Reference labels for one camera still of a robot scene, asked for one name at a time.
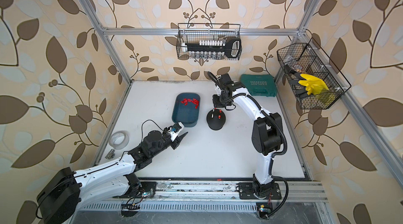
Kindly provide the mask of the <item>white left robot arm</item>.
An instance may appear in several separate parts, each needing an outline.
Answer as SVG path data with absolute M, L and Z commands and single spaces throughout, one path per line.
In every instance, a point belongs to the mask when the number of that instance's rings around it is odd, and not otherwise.
M 185 137 L 183 123 L 152 130 L 121 157 L 87 169 L 63 168 L 37 196 L 35 215 L 45 224 L 62 224 L 76 210 L 117 196 L 136 197 L 142 191 L 135 172 L 152 163 L 162 151 L 176 149 Z

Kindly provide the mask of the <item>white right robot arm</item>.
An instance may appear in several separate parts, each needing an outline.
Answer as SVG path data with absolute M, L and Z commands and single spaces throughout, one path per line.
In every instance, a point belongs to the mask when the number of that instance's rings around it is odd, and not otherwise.
M 271 113 L 263 108 L 245 85 L 232 81 L 228 74 L 217 78 L 212 72 L 207 72 L 207 76 L 215 83 L 217 91 L 213 95 L 214 108 L 206 117 L 210 129 L 223 128 L 226 116 L 222 109 L 229 106 L 239 106 L 253 121 L 251 141 L 260 157 L 253 174 L 252 189 L 256 198 L 265 199 L 275 189 L 275 180 L 281 179 L 272 175 L 274 158 L 284 155 L 288 150 L 282 118 L 280 114 Z

